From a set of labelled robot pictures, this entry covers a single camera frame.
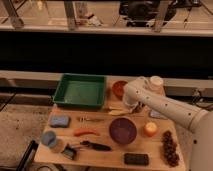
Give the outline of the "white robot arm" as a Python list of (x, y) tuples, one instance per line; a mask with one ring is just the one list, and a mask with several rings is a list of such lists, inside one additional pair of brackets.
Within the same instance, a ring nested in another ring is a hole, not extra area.
[(213, 171), (213, 111), (183, 103), (153, 92), (145, 77), (124, 86), (127, 109), (142, 103), (158, 111), (193, 134), (189, 171)]

